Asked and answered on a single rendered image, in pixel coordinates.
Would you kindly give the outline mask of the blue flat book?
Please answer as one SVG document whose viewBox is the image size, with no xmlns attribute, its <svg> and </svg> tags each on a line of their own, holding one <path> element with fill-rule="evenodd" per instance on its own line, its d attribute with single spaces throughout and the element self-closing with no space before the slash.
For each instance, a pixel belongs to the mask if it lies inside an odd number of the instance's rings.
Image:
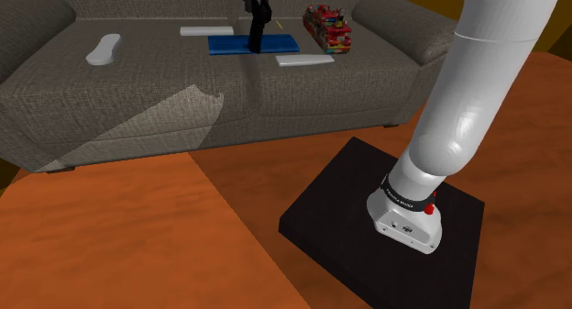
<svg viewBox="0 0 572 309">
<path fill-rule="evenodd" d="M 208 36 L 210 55 L 251 54 L 249 35 Z M 300 48 L 290 34 L 264 34 L 260 42 L 260 53 L 296 53 Z"/>
</svg>

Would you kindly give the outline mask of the white flat rectangular bar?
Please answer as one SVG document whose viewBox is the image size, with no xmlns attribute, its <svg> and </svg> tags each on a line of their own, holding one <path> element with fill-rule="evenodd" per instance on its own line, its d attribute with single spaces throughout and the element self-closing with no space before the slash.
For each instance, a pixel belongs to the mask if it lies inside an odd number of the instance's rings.
<svg viewBox="0 0 572 309">
<path fill-rule="evenodd" d="M 182 37 L 232 36 L 233 34 L 234 29 L 230 26 L 180 27 Z"/>
</svg>

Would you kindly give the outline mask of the white tapered flat bar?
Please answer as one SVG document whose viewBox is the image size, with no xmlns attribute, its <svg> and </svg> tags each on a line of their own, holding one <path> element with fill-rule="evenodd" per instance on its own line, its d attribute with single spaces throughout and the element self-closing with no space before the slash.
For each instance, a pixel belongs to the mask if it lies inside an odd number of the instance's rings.
<svg viewBox="0 0 572 309">
<path fill-rule="evenodd" d="M 280 67 L 297 67 L 297 66 L 311 66 L 317 64 L 332 63 L 335 60 L 330 55 L 296 54 L 296 55 L 277 55 L 276 61 Z"/>
</svg>

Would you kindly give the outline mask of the red colourful toy box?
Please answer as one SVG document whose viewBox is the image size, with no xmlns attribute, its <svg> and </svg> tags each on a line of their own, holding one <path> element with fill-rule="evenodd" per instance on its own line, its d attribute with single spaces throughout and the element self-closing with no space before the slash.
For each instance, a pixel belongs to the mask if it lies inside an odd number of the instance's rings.
<svg viewBox="0 0 572 309">
<path fill-rule="evenodd" d="M 308 6 L 302 16 L 302 22 L 325 54 L 349 53 L 352 28 L 346 21 L 343 8 L 331 9 L 326 5 Z"/>
</svg>

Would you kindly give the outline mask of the grey fabric sofa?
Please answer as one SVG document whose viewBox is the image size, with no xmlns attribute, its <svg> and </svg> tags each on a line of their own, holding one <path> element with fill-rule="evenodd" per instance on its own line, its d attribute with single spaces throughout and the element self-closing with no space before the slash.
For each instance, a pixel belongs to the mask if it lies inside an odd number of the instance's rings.
<svg viewBox="0 0 572 309">
<path fill-rule="evenodd" d="M 0 0 L 0 159 L 31 172 L 408 122 L 456 27 L 406 0 L 269 0 L 269 34 L 303 54 L 311 5 L 343 8 L 349 53 L 280 67 L 272 54 L 213 56 L 180 27 L 248 32 L 241 0 Z M 278 20 L 284 30 L 276 24 Z M 85 57 L 119 34 L 114 61 Z"/>
</svg>

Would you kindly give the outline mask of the curved white remote control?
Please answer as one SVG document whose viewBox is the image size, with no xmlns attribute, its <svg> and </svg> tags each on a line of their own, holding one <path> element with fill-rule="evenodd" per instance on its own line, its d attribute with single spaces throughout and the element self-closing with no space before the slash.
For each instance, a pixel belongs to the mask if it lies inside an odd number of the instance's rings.
<svg viewBox="0 0 572 309">
<path fill-rule="evenodd" d="M 114 61 L 117 48 L 121 43 L 119 34 L 107 34 L 101 37 L 97 46 L 85 57 L 93 66 L 103 66 Z"/>
</svg>

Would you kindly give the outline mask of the black robot stand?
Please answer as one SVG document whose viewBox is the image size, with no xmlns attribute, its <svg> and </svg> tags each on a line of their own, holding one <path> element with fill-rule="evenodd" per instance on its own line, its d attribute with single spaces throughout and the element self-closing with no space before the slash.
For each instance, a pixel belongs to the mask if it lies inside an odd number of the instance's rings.
<svg viewBox="0 0 572 309">
<path fill-rule="evenodd" d="M 443 183 L 428 255 L 381 234 L 367 210 L 396 158 L 351 138 L 280 217 L 279 231 L 372 309 L 469 309 L 484 203 Z"/>
</svg>

